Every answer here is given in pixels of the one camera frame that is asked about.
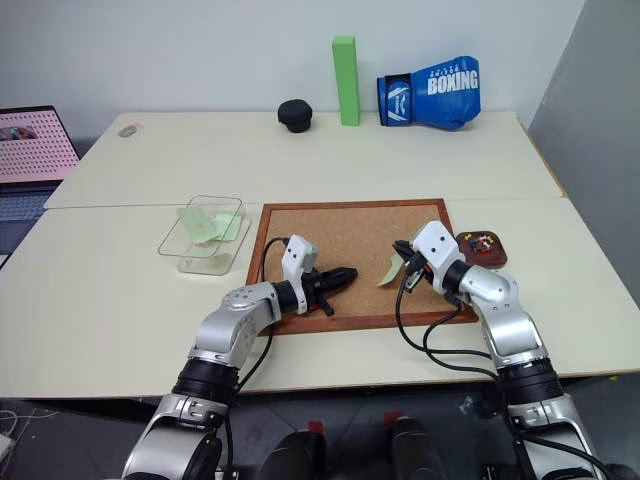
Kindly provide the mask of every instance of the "clear plastic container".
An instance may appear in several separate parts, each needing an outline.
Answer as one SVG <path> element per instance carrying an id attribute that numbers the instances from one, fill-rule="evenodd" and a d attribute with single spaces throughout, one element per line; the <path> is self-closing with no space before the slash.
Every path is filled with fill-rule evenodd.
<path id="1" fill-rule="evenodd" d="M 158 253 L 178 257 L 180 259 L 178 270 L 184 273 L 226 274 L 251 226 L 251 221 L 246 218 L 242 200 L 198 195 L 193 197 L 185 207 L 199 207 L 211 221 L 218 214 L 226 214 L 232 220 L 226 225 L 221 240 L 194 243 L 178 219 L 158 247 Z"/>

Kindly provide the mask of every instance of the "laptop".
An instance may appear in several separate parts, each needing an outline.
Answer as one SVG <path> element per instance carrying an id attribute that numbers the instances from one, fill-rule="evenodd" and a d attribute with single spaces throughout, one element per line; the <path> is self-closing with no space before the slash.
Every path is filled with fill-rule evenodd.
<path id="1" fill-rule="evenodd" d="M 16 249 L 78 161 L 52 106 L 0 109 L 0 255 Z"/>

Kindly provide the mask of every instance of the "white table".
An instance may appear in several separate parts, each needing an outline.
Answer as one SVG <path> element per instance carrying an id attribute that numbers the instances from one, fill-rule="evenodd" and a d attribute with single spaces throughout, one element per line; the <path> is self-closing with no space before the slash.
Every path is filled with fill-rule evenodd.
<path id="1" fill-rule="evenodd" d="M 133 136 L 118 132 L 139 125 Z M 559 197 L 511 112 L 480 114 L 461 131 L 342 127 L 317 113 L 289 133 L 275 113 L 127 113 L 85 155 L 46 208 L 186 203 Z"/>
<path id="2" fill-rule="evenodd" d="M 446 203 L 455 231 L 499 233 L 505 270 L 561 375 L 640 369 L 640 312 L 569 200 Z M 181 274 L 157 254 L 172 206 L 47 212 L 0 270 L 0 397 L 168 392 L 202 319 L 243 284 L 260 209 L 249 206 L 254 224 L 223 277 Z M 409 331 L 417 338 L 423 327 Z M 442 327 L 435 343 L 484 348 L 477 323 Z M 276 337 L 247 390 L 476 378 L 434 365 L 390 328 Z"/>

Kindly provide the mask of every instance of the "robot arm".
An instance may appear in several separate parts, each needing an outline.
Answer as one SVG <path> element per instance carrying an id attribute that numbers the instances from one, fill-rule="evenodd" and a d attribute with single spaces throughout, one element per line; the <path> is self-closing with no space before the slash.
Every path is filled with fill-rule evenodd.
<path id="1" fill-rule="evenodd" d="M 162 397 L 131 451 L 123 478 L 211 478 L 222 451 L 216 432 L 258 333 L 284 313 L 328 307 L 324 294 L 346 287 L 357 275 L 343 267 L 318 272 L 313 268 L 317 253 L 303 237 L 292 236 L 282 259 L 284 281 L 233 290 L 204 319 L 176 385 Z"/>
<path id="2" fill-rule="evenodd" d="M 553 476 L 582 469 L 602 478 L 592 463 L 530 440 L 536 438 L 594 456 L 593 445 L 571 397 L 564 393 L 547 350 L 529 314 L 520 305 L 518 286 L 508 274 L 465 263 L 455 239 L 441 222 L 429 222 L 411 241 L 433 273 L 433 288 L 451 292 L 470 305 L 482 322 L 482 333 L 507 401 L 507 415 L 518 432 L 516 456 L 525 478 Z"/>

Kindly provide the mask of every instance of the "black cap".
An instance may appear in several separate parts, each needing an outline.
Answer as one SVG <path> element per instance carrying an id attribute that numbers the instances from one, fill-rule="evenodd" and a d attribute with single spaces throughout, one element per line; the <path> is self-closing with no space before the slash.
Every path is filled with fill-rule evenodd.
<path id="1" fill-rule="evenodd" d="M 278 108 L 278 121 L 284 123 L 290 132 L 300 133 L 311 126 L 313 110 L 304 100 L 288 100 Z"/>

